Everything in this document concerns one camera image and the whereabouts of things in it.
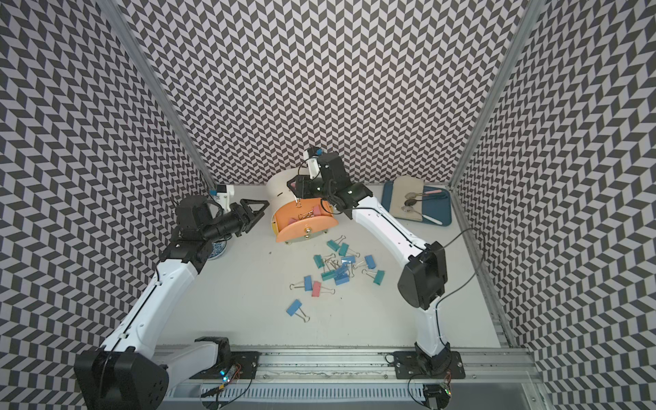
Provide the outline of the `orange pink top drawer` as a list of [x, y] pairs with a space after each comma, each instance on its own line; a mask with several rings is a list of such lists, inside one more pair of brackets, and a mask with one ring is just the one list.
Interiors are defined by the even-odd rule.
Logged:
[[293, 209], [295, 201], [291, 201], [280, 207], [271, 220], [271, 227], [276, 237], [277, 243], [291, 243], [295, 240], [302, 240], [312, 237], [312, 235], [327, 233], [338, 225], [338, 220], [329, 211], [331, 206], [319, 198], [303, 199], [307, 201], [307, 212], [313, 213], [315, 206], [322, 208], [322, 215], [301, 220], [293, 225], [288, 225], [290, 218], [297, 218], [297, 213]]

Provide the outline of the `cream round drawer cabinet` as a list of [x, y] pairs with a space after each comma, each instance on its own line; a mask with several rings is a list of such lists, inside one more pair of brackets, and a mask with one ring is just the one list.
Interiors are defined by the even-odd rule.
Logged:
[[297, 173], [293, 169], [285, 170], [275, 174], [275, 176], [271, 177], [266, 183], [266, 193], [268, 193], [269, 196], [272, 217], [280, 207], [294, 201], [294, 196], [286, 186], [286, 183], [296, 175]]

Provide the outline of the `blue binder clip pile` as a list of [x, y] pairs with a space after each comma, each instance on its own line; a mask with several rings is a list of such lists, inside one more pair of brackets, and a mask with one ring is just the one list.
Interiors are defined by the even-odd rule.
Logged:
[[340, 266], [340, 268], [336, 270], [336, 275], [334, 278], [336, 278], [336, 276], [345, 275], [345, 274], [348, 274], [348, 276], [350, 277], [350, 270], [348, 265]]

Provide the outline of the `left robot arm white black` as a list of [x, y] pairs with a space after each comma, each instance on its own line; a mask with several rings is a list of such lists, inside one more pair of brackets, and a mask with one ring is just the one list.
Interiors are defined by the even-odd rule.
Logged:
[[181, 297], [203, 270], [215, 243], [240, 237], [263, 218], [266, 200], [243, 199], [213, 215], [206, 196], [175, 209], [177, 225], [136, 304], [100, 347], [80, 353], [74, 375], [90, 409], [156, 409], [165, 394], [198, 373], [229, 361], [225, 338], [201, 338], [159, 364], [155, 347]]

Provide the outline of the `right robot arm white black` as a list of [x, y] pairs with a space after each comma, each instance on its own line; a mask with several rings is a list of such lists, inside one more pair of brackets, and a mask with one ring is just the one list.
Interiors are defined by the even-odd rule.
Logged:
[[371, 190], [353, 181], [337, 153], [311, 147], [302, 154], [306, 174], [287, 181], [301, 199], [318, 198], [338, 213], [365, 227], [399, 262], [397, 282], [403, 300], [414, 309], [415, 354], [423, 374], [437, 377], [453, 360], [449, 340], [440, 325], [440, 302], [448, 282], [445, 247], [428, 243], [406, 229], [387, 211]]

